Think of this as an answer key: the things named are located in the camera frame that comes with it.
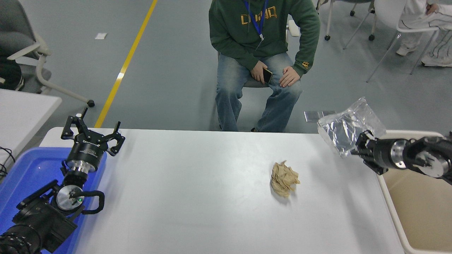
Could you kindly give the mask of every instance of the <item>hand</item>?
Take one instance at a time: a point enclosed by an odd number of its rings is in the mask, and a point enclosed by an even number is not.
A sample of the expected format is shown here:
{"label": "hand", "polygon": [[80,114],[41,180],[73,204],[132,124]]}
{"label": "hand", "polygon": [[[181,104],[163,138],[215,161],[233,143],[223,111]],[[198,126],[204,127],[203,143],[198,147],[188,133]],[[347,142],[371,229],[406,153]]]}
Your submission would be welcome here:
{"label": "hand", "polygon": [[300,80],[300,75],[292,68],[292,66],[287,66],[282,71],[282,77],[279,83],[282,87],[291,86],[295,82]]}
{"label": "hand", "polygon": [[438,10],[438,5],[437,4],[427,5],[426,9],[427,9],[426,14],[430,15]]}
{"label": "hand", "polygon": [[251,70],[251,76],[253,77],[253,79],[261,82],[262,84],[265,84],[264,68],[266,69],[267,66],[263,62],[257,61],[256,66]]}

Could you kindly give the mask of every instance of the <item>white pants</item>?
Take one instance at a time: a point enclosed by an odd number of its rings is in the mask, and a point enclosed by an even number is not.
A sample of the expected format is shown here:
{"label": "white pants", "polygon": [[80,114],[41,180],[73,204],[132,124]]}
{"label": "white pants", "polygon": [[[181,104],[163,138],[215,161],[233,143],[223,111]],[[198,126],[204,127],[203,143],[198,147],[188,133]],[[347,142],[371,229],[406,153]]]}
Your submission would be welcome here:
{"label": "white pants", "polygon": [[[430,56],[438,58],[452,57],[452,5],[441,5],[437,12],[430,15],[402,15],[401,28],[429,28],[439,27],[441,30],[436,40],[435,47],[430,51]],[[422,33],[404,33],[402,47],[416,47],[420,43]]]}

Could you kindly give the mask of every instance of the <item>shoe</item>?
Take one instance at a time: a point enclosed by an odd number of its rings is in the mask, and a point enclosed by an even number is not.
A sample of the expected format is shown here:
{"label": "shoe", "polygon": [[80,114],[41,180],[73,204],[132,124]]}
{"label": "shoe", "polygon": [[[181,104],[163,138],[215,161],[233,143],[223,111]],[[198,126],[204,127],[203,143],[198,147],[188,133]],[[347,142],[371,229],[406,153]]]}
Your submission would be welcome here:
{"label": "shoe", "polygon": [[400,46],[399,50],[396,51],[397,55],[406,56],[406,54],[415,51],[418,47],[406,47],[404,45]]}
{"label": "shoe", "polygon": [[421,58],[424,66],[452,67],[452,58],[425,55]]}

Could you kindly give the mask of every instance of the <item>blue plastic bin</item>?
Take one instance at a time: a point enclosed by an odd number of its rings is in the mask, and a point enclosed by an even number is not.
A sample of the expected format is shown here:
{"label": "blue plastic bin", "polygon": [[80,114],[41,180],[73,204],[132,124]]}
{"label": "blue plastic bin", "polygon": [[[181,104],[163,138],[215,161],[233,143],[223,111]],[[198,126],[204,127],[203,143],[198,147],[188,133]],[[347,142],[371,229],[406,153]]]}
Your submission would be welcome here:
{"label": "blue plastic bin", "polygon": [[[56,179],[58,184],[62,183],[64,176],[60,171],[61,161],[67,158],[70,151],[71,148],[36,147],[26,151],[18,158],[3,183],[0,184],[0,234],[14,225],[12,219],[19,212],[16,206],[24,198],[52,180]],[[83,190],[97,189],[104,172],[106,158],[107,155],[104,153],[98,170],[89,173]],[[85,206],[87,208],[90,207],[92,200],[93,198],[86,199]],[[79,215],[74,221],[78,226],[77,229],[54,254],[73,253],[85,216],[97,215]]]}

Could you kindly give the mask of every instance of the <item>black backpack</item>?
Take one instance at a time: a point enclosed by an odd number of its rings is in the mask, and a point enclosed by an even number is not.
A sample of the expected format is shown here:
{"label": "black backpack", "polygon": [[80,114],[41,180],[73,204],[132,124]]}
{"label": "black backpack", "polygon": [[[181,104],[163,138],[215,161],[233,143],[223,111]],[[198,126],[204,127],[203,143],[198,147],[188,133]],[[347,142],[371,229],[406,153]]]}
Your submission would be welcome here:
{"label": "black backpack", "polygon": [[16,90],[24,84],[22,71],[15,60],[8,60],[5,56],[0,56],[0,88]]}

